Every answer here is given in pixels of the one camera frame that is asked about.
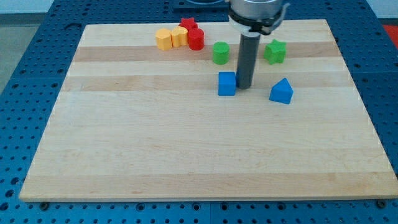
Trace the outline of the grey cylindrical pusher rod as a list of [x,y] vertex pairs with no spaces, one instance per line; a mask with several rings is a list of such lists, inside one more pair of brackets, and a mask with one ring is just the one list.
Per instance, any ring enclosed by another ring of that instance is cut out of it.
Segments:
[[256,37],[240,36],[236,84],[239,89],[248,89],[252,84],[254,67],[258,53],[260,35]]

